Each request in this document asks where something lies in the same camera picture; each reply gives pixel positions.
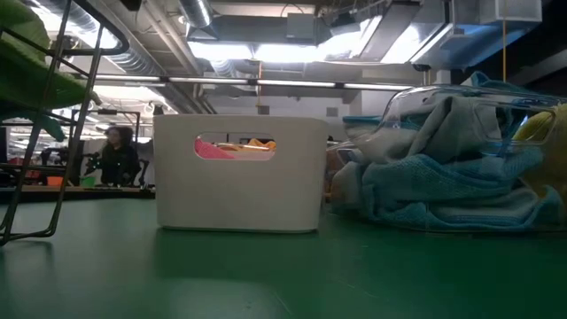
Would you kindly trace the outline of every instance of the metal rack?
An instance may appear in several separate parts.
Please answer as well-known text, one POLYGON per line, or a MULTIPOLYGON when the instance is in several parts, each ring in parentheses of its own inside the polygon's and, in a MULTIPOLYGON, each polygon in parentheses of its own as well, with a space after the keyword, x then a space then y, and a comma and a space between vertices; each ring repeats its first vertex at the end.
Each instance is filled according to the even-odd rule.
POLYGON ((0 37, 3 34, 11 35, 15 39, 52 57, 49 66, 49 71, 47 73, 44 92, 48 92, 51 89, 51 80, 53 78, 53 75, 55 74, 56 69, 58 69, 60 64, 64 64, 70 67, 71 69, 73 69, 74 71, 78 72, 83 79, 87 80, 87 83, 85 89, 85 96, 84 99, 82 100, 81 109, 79 110, 79 119, 77 121, 75 121, 74 119, 68 119, 66 117, 51 113, 50 110, 45 109, 43 105, 44 102, 42 102, 40 105, 36 105, 36 107, 31 107, 31 105, 17 105, 17 107, 20 108, 32 109, 36 112, 36 114, 35 114, 35 120, 31 131, 31 135, 29 137, 29 143, 27 144, 26 154, 24 156, 23 163, 21 165, 0 164, 0 168, 11 168, 11 169, 19 170, 19 176, 17 178, 16 188, 12 194, 12 200, 10 202, 10 205, 8 206, 4 218, 2 219, 2 223, 0 224, 0 237, 1 237, 0 246, 3 246, 9 241, 16 239, 22 239, 27 237, 50 237, 53 236, 53 234, 55 234, 58 225, 59 213, 61 211, 61 205, 63 202, 63 198, 65 196, 66 184, 69 180, 69 176, 72 171, 74 157, 77 152, 82 129, 87 116, 89 102, 91 100, 92 88, 95 83, 95 76, 97 74, 100 58, 104 55, 121 54, 129 49, 129 43, 126 36, 114 24, 112 24, 107 18, 105 18, 99 11, 97 11, 92 5, 90 5, 87 0, 67 0, 65 10, 63 10, 61 25, 58 31, 58 37, 57 37, 57 41, 55 42, 54 50, 45 50, 43 47, 29 41, 26 37, 19 35, 11 31, 10 29, 0 25, 0 37), (98 29, 98 34, 97 34, 97 44, 94 49, 72 49, 72 50, 63 49, 63 35, 65 34, 66 23, 69 19, 69 12, 71 11, 71 5, 73 2, 77 3, 86 13, 90 14, 90 16, 93 17, 93 19, 96 19, 100 23, 100 28, 98 29), (105 29, 110 31, 118 39, 118 41, 120 42, 120 46, 111 49, 103 49, 100 47, 102 34, 105 29), (74 66, 73 64, 62 59, 63 56, 92 56, 93 59, 90 65, 90 70, 88 72, 81 70, 79 67, 74 66), (59 120, 63 125, 76 127, 74 134, 70 132, 69 161, 67 162, 65 168, 30 165, 30 161, 34 153, 35 146, 37 145, 37 140, 39 138, 39 134, 41 131, 38 119, 42 115, 47 115, 53 119, 59 120), (58 194, 58 200, 55 205, 55 209, 53 210, 53 215, 51 216, 50 223, 47 226, 47 228, 45 230, 40 230, 31 233, 12 233, 14 216, 18 208, 19 198, 21 196, 24 180, 26 178, 26 172, 29 170, 61 173, 63 174, 63 182, 61 183, 61 187, 59 189, 59 194, 58 194))

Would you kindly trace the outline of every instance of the orange object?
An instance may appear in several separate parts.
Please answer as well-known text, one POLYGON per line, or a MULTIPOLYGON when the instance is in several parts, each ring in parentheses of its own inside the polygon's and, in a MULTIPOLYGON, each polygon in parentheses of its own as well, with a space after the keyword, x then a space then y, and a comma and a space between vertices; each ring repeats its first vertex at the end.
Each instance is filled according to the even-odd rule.
POLYGON ((63 177, 61 176, 47 176, 48 186, 61 186, 63 183, 63 177))

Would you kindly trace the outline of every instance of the yellow item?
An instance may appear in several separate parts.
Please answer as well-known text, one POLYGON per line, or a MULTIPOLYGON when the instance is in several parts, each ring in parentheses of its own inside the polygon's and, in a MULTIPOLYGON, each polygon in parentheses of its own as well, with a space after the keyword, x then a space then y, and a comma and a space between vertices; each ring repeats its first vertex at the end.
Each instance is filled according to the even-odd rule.
POLYGON ((545 195, 543 186, 549 185, 560 194, 567 203, 567 105, 555 108, 555 127, 551 113, 542 112, 532 116, 516 133, 517 141, 542 141, 546 135, 548 140, 541 146, 544 160, 541 165, 524 175, 524 180, 538 193, 545 195))
POLYGON ((254 150, 254 151, 261 151, 261 152, 264 152, 264 151, 275 151, 275 150, 276 150, 276 142, 274 142, 274 141, 269 141, 269 142, 267 142, 267 143, 264 144, 264 143, 260 142, 259 140, 257 140, 256 138, 253 138, 253 139, 250 140, 250 142, 248 142, 248 145, 249 145, 249 146, 254 146, 254 147, 265 147, 265 148, 268 148, 268 150, 254 149, 254 148, 246 148, 246 147, 245 147, 244 149, 245 149, 246 151, 252 151, 252 150, 254 150))

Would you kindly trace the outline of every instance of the green tabletop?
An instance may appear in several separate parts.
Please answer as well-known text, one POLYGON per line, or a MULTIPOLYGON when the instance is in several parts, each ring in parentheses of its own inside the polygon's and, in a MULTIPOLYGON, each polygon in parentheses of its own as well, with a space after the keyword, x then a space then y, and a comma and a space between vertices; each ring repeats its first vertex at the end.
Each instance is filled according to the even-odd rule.
MULTIPOLYGON (((19 208, 17 230, 52 204, 19 208)), ((567 239, 162 230, 152 200, 66 202, 0 248, 0 318, 566 318, 567 239)))

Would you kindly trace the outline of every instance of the workbench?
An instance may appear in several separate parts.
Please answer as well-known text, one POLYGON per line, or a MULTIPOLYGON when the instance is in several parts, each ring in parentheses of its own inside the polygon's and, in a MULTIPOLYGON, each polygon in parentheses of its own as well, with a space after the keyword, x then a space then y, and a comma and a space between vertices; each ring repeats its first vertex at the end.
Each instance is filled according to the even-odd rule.
MULTIPOLYGON (((52 203, 22 204, 15 229, 52 203)), ((0 318, 565 318, 567 239, 163 230, 150 199, 67 201, 0 248, 0 318)))

